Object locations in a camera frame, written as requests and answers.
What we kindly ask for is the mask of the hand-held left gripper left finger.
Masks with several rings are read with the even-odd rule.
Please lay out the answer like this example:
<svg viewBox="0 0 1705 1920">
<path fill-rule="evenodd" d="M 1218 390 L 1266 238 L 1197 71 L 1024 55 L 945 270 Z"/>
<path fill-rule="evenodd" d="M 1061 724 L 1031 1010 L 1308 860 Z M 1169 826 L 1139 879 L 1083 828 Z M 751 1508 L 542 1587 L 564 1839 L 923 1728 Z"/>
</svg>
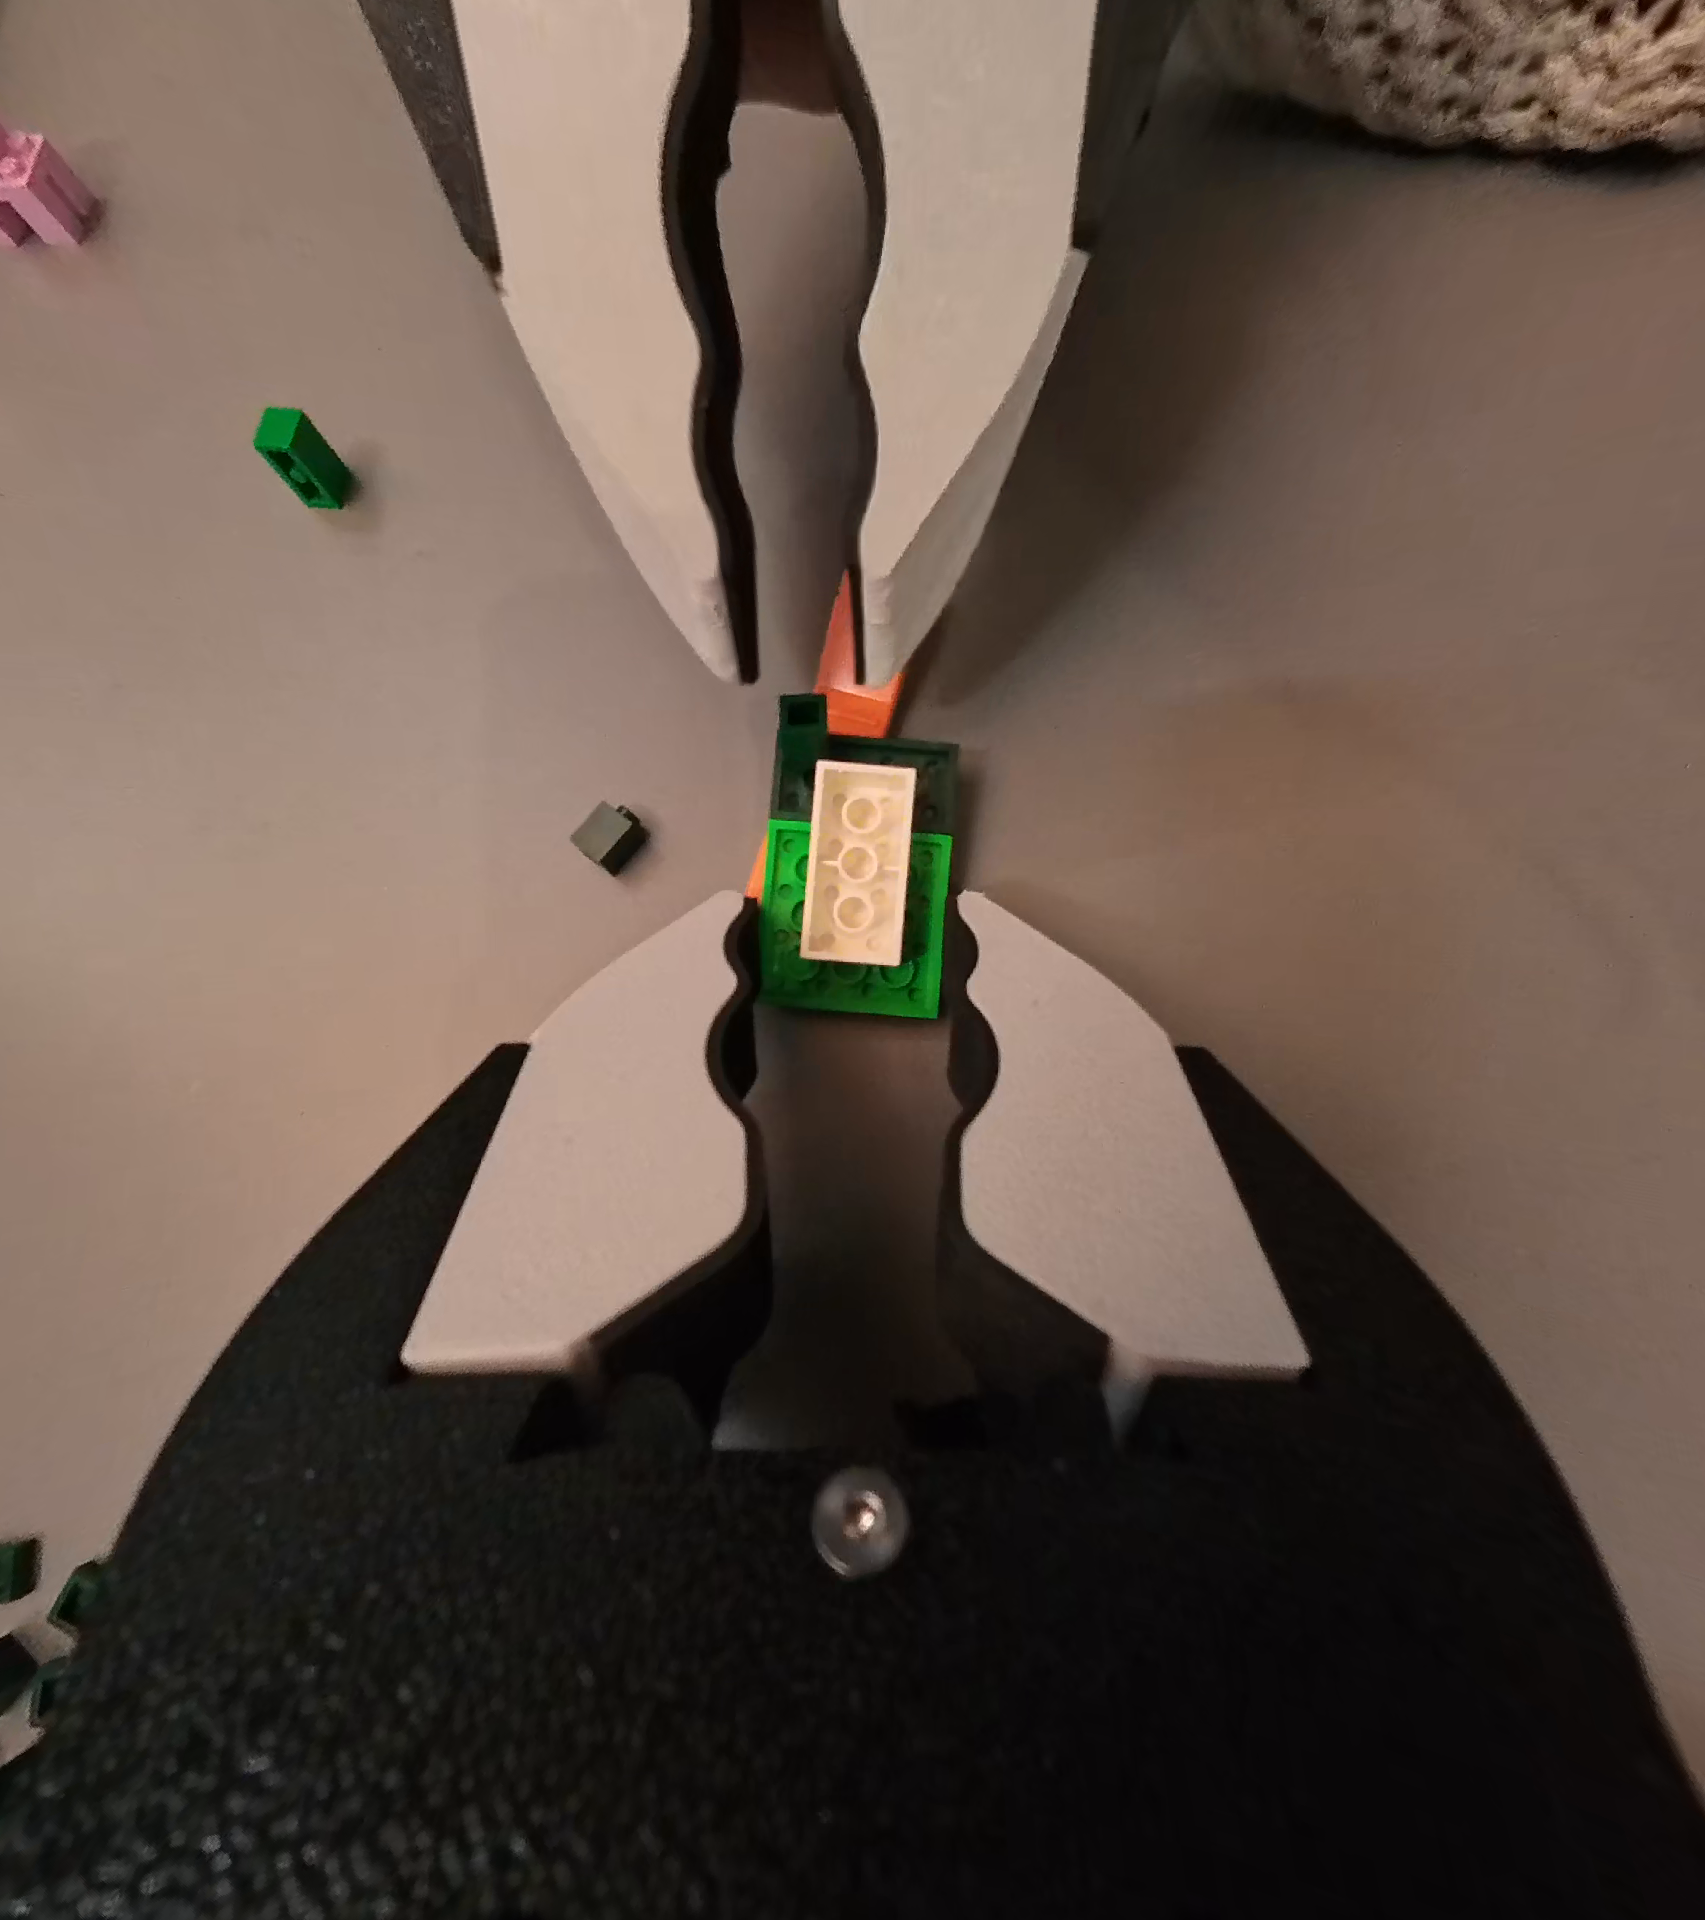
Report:
<svg viewBox="0 0 1705 1920">
<path fill-rule="evenodd" d="M 413 1375 L 673 1380 L 700 1417 L 769 1325 L 756 907 L 720 890 L 528 1040 L 402 1344 Z"/>
</svg>

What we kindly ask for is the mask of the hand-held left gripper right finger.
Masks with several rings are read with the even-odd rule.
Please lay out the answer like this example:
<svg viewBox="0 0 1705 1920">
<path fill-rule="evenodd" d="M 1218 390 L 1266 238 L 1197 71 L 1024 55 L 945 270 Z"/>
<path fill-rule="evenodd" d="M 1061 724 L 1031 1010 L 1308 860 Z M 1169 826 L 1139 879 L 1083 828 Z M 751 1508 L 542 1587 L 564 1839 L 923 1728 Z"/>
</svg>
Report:
<svg viewBox="0 0 1705 1920">
<path fill-rule="evenodd" d="M 949 1340 L 995 1436 L 1122 1445 L 1311 1354 L 1165 1028 L 980 890 L 951 912 Z"/>
</svg>

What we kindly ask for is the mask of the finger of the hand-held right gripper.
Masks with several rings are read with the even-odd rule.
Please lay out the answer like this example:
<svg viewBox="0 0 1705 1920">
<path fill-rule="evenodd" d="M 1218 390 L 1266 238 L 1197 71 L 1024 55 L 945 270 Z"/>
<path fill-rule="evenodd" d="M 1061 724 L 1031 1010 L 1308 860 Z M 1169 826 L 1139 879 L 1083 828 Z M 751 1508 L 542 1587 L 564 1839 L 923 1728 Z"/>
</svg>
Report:
<svg viewBox="0 0 1705 1920">
<path fill-rule="evenodd" d="M 911 661 L 1007 488 L 1131 137 L 1131 38 L 1131 4 L 840 5 L 873 196 L 854 347 L 862 669 Z"/>
<path fill-rule="evenodd" d="M 503 300 L 655 599 L 726 683 L 760 671 L 719 185 L 743 5 L 459 1 Z"/>
</svg>

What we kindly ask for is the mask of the green lego plate assembly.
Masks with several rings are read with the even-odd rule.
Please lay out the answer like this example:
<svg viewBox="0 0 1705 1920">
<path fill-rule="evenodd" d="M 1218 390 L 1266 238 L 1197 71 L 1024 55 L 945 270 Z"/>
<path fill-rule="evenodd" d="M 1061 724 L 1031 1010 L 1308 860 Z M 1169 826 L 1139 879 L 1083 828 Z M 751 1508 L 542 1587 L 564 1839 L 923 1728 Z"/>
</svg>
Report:
<svg viewBox="0 0 1705 1920">
<path fill-rule="evenodd" d="M 799 1011 L 930 1019 L 961 813 L 953 742 L 831 738 L 810 820 L 772 820 L 760 996 Z"/>
</svg>

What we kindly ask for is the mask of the orange lego brick separator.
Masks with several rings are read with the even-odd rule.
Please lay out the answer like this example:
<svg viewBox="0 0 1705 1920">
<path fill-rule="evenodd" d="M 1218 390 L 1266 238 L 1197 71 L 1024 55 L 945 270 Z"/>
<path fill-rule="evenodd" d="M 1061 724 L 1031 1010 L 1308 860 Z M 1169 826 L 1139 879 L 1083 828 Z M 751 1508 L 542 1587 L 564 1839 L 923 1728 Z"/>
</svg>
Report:
<svg viewBox="0 0 1705 1920">
<path fill-rule="evenodd" d="M 904 671 L 887 683 L 860 680 L 859 585 L 852 571 L 840 577 L 816 661 L 816 680 L 802 694 L 822 694 L 833 738 L 883 742 L 895 732 L 896 707 L 904 689 Z"/>
</svg>

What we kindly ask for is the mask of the person's right forearm knit sleeve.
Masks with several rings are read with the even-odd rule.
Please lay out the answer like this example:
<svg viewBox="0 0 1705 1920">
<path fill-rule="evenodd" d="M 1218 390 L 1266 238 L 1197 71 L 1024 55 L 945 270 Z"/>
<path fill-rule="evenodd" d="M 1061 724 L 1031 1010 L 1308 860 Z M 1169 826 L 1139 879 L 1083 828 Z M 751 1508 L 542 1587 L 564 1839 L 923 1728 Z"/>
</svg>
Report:
<svg viewBox="0 0 1705 1920">
<path fill-rule="evenodd" d="M 1705 1 L 1199 1 L 1221 81 L 1430 150 L 1705 159 Z"/>
</svg>

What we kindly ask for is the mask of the bright green lego brick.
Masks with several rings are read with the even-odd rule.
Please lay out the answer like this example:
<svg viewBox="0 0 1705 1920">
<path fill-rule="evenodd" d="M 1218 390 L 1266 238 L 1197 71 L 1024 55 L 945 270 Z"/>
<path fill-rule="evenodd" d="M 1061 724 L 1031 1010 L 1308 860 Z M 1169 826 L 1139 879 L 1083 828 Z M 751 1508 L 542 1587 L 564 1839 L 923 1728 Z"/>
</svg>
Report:
<svg viewBox="0 0 1705 1920">
<path fill-rule="evenodd" d="M 358 482 L 352 467 L 308 412 L 265 405 L 252 445 L 308 509 L 342 512 L 354 501 Z"/>
</svg>

